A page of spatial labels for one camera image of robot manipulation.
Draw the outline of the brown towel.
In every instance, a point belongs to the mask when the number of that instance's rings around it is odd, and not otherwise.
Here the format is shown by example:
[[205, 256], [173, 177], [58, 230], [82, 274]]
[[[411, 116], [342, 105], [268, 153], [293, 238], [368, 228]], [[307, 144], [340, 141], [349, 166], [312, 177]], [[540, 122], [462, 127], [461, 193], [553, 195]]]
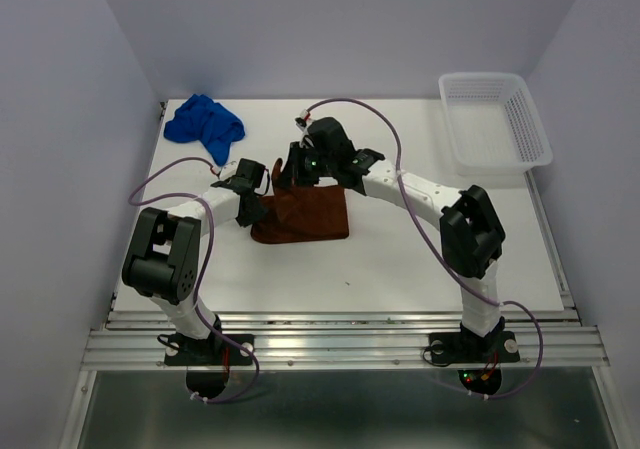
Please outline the brown towel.
[[268, 213], [251, 227], [255, 242], [291, 244], [349, 237], [347, 202], [340, 186], [275, 188], [261, 202]]

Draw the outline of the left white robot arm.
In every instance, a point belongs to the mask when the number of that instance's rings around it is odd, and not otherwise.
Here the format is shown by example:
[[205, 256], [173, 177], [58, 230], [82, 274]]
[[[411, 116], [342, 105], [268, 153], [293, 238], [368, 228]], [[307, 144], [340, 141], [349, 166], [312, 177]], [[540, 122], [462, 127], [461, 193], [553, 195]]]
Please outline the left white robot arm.
[[266, 167], [242, 159], [222, 168], [199, 194], [169, 193], [148, 200], [129, 197], [141, 209], [121, 270], [124, 285], [155, 303], [176, 332], [189, 339], [199, 362], [215, 361], [223, 340], [219, 317], [202, 302], [199, 288], [213, 252], [215, 229], [227, 222], [247, 227], [267, 214], [259, 189], [270, 183]]

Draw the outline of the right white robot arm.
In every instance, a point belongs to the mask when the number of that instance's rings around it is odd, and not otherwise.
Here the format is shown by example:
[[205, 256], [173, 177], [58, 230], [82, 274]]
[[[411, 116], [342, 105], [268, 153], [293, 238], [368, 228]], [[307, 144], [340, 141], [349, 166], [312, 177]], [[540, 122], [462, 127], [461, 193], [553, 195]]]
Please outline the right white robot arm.
[[357, 149], [333, 117], [296, 119], [301, 139], [290, 144], [278, 188], [313, 187], [331, 178], [342, 188], [406, 210], [439, 231], [436, 258], [461, 289], [463, 353], [482, 359], [496, 347], [500, 324], [497, 260], [505, 230], [487, 192], [472, 185], [457, 189], [406, 172], [372, 149]]

